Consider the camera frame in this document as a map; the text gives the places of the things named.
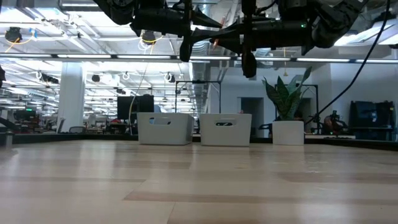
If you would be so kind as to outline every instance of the black cable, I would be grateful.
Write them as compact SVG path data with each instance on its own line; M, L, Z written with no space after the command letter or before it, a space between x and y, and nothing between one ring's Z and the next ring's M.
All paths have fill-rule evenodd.
M259 9L256 10L256 13L254 15L259 15L260 13L264 12L265 10L271 8L272 6L274 6L274 4L276 3L276 0L274 0L273 2L271 2L271 4L269 4L268 6L265 7L261 7Z
M370 55L371 55L373 49L375 48L377 42L379 41L379 38L380 38L381 34L383 33L384 27L386 26L386 23L387 23L387 12L388 12L388 10L390 9L390 1L391 1L391 0L387 0L387 3L386 3L386 15L384 15L383 24L382 24L382 26L381 26L381 28L380 28L380 31L379 31L379 33L377 34L376 39L374 40L374 42L373 42L373 44L372 44L372 47L369 49L369 52L368 52L368 54L366 55L365 59L363 60L363 62L362 62L362 64L361 64L360 68L359 68L358 71L356 72L356 75L354 76L353 81L351 81L351 83L350 83L339 95L337 95L336 98L334 98L330 103L328 103L322 110L320 110L316 115L314 115L314 116L313 116L309 121L307 121L305 124L308 124L308 123L310 123L311 121L313 121L314 118L316 118L316 117L319 116L322 112L324 112L324 111L325 111L330 105L332 105L338 98L340 98L344 93L346 93L347 90L350 89L351 86L354 84L355 80L358 78L359 74L361 73L362 68L365 66L366 61L368 60L368 58L370 57Z

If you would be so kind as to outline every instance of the wooden floor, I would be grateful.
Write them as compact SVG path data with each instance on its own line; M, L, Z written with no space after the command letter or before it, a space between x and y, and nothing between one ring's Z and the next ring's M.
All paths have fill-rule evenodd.
M68 141L0 151L0 223L396 224L398 153Z

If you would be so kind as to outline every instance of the snake plant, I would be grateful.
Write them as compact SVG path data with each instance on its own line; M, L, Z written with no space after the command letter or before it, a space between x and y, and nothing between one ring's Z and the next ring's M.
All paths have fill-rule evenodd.
M267 96L275 104L282 121L291 121L294 119L294 113L297 111L305 91L308 90L306 89L304 92L301 92L303 82L309 78L311 69L312 67L306 69L299 86L296 86L297 76L288 85L285 85L282 79L278 77L276 88L268 84L264 77L262 84L266 87Z

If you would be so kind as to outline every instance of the bin handle cutout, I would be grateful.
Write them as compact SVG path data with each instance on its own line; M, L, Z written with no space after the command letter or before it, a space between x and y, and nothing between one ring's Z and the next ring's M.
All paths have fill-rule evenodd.
M235 126L236 119L234 118L223 118L223 119L216 119L215 120L216 126Z
M153 125L170 125L172 120L170 118L149 118L149 123Z

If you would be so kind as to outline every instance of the potted plant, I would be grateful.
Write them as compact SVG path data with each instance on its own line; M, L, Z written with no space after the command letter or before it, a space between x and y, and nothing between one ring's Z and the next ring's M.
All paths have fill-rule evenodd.
M278 77L276 88L268 84L266 78L262 83L266 87L268 98L274 103L280 116L280 121L272 124L272 142L276 145L303 145L304 122L295 121L294 113L299 107L305 93L301 91L303 82L310 76L312 67L306 69L301 83L297 86L297 77L285 85Z

